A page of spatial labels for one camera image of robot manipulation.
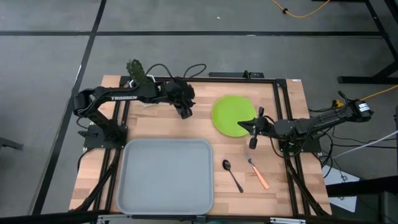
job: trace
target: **metal spoon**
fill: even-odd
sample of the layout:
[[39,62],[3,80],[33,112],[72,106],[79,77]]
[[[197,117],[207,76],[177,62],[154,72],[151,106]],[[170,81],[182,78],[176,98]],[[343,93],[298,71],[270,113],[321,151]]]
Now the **metal spoon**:
[[228,170],[228,171],[229,171],[229,173],[231,174],[232,178],[235,180],[235,184],[236,184],[236,186],[238,187],[239,192],[243,193],[243,188],[239,185],[238,181],[236,181],[234,175],[233,175],[232,172],[231,172],[231,164],[229,163],[228,160],[225,159],[225,160],[223,161],[223,167],[224,167],[225,170]]

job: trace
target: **green plate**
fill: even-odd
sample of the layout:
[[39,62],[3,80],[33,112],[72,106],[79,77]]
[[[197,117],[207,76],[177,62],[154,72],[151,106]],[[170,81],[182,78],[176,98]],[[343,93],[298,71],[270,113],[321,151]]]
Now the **green plate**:
[[254,105],[242,96],[224,96],[214,104],[211,118],[217,130],[231,137],[248,134],[238,121],[249,121],[256,117]]

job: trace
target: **wooden tabletop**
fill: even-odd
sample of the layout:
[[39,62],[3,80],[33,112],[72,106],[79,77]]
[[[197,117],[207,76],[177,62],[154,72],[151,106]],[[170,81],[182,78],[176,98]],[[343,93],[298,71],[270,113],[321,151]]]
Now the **wooden tabletop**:
[[[105,75],[102,86],[118,86],[120,76]],[[256,109],[262,106],[264,114],[277,120],[274,92],[271,84],[265,83],[214,83],[191,82],[196,97],[193,116],[182,120],[175,108],[170,105],[153,105],[143,107],[138,101],[132,101],[129,108],[127,125],[128,140],[137,138],[203,138],[213,148],[214,165],[214,206],[209,215],[254,215],[254,216],[291,216],[289,188],[287,185],[284,160],[277,157],[271,148],[269,138],[258,137],[256,150],[248,149],[250,136],[232,138],[221,134],[211,121],[211,109],[216,100],[225,95],[241,95],[249,98]],[[300,80],[287,80],[289,98],[294,118],[308,118],[307,103]],[[121,103],[119,121],[124,103]],[[108,118],[112,117],[114,102],[107,102],[99,110]],[[243,151],[247,149],[251,157],[269,184],[268,190],[259,182],[251,166],[245,160]],[[94,149],[82,160],[77,175],[75,189],[70,202],[70,209],[79,206],[98,182],[103,161],[104,149]],[[300,155],[309,191],[322,208],[331,213],[330,204],[323,181],[322,169],[317,158],[311,153]],[[242,185],[244,193],[239,193],[231,175],[222,167],[223,159],[231,162],[237,181]],[[112,212],[119,212],[115,198],[119,173],[111,206]],[[295,186],[299,212],[303,213],[300,191]],[[105,185],[101,197],[100,208],[104,208],[108,186]]]

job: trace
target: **fork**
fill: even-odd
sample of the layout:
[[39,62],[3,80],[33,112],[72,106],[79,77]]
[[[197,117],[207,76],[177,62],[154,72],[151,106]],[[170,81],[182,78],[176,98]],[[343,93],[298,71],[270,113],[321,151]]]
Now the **fork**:
[[264,178],[262,177],[261,173],[257,170],[256,166],[254,165],[251,156],[249,155],[249,153],[247,153],[246,151],[243,152],[244,157],[248,160],[248,162],[250,163],[251,167],[254,169],[254,172],[256,173],[257,177],[259,178],[261,184],[264,186],[265,189],[269,188],[269,185],[267,184],[266,180],[264,180]]

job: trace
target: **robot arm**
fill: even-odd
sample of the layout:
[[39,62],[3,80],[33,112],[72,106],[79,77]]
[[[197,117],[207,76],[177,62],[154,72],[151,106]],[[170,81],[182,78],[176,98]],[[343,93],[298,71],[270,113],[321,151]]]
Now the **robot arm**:
[[[345,98],[342,92],[339,91],[339,94]],[[260,107],[258,118],[238,122],[253,136],[249,144],[251,149],[256,148],[258,134],[282,141],[297,142],[311,134],[346,121],[357,123],[369,121],[373,112],[364,101],[346,100],[346,106],[309,119],[282,119],[271,124],[263,114],[264,108]]]
[[107,101],[139,100],[143,103],[170,103],[174,105],[182,119],[192,116],[191,107],[195,92],[184,79],[175,77],[169,82],[143,83],[135,88],[85,89],[73,100],[73,113],[79,118],[88,118],[99,126],[105,142],[121,138],[119,126],[115,120],[108,119],[98,111],[100,105]]

